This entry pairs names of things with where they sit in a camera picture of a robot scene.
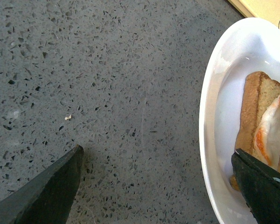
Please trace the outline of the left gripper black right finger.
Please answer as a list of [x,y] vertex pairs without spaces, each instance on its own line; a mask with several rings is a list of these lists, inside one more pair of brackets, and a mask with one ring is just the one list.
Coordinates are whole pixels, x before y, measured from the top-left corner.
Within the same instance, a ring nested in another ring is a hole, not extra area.
[[280,173],[242,149],[231,157],[233,172],[258,224],[280,224]]

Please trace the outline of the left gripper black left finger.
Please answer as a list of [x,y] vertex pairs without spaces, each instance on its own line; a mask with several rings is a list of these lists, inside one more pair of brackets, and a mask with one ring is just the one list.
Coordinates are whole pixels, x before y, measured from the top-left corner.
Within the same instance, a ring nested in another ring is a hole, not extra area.
[[80,184],[84,149],[77,145],[0,202],[0,224],[64,224]]

